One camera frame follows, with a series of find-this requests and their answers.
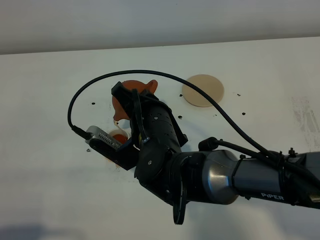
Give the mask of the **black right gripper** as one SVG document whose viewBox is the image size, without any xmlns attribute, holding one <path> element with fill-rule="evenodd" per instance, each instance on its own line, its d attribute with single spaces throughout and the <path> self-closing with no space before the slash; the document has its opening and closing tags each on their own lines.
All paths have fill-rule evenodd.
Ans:
<svg viewBox="0 0 320 240">
<path fill-rule="evenodd" d="M 133 115 L 132 89 L 134 81 L 117 82 L 111 89 L 114 118 L 130 118 Z M 141 186 L 169 205 L 173 205 L 169 166 L 175 153 L 188 141 L 182 133 L 172 110 L 144 89 L 138 94 L 141 104 L 142 124 L 146 142 L 140 140 L 138 162 L 134 177 Z"/>
</svg>

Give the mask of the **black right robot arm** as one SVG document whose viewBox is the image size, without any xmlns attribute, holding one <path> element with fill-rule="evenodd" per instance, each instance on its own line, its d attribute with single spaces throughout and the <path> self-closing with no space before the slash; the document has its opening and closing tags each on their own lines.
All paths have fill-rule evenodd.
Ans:
<svg viewBox="0 0 320 240">
<path fill-rule="evenodd" d="M 188 202 L 228 205 L 240 196 L 319 208 L 318 152 L 266 154 L 214 137 L 201 141 L 198 151 L 183 152 L 187 136 L 165 103 L 121 82 L 111 93 L 115 119 L 130 121 L 134 176 L 176 209 Z"/>
</svg>

